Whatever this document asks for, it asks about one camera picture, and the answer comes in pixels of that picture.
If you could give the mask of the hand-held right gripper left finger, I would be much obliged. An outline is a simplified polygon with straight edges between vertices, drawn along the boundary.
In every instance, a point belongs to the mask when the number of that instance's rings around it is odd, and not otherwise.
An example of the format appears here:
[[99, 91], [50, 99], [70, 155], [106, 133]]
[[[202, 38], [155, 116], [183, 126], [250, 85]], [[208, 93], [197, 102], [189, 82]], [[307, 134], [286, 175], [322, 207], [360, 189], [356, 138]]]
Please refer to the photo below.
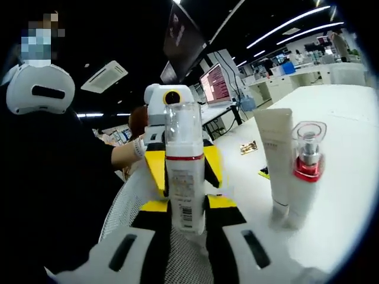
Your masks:
[[118, 227], [91, 249], [87, 262], [54, 279], [57, 283], [163, 283], [170, 234], [170, 202], [149, 201], [130, 227]]

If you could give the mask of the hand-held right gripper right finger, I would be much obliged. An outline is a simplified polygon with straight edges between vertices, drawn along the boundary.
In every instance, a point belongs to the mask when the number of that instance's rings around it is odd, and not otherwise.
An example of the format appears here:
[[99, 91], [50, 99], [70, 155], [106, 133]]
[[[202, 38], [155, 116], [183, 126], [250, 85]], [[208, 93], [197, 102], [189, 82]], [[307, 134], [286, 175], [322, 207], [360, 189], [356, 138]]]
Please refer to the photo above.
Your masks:
[[232, 199], [205, 198], [206, 248], [215, 283], [325, 283], [315, 267], [293, 260], [285, 244], [248, 223]]

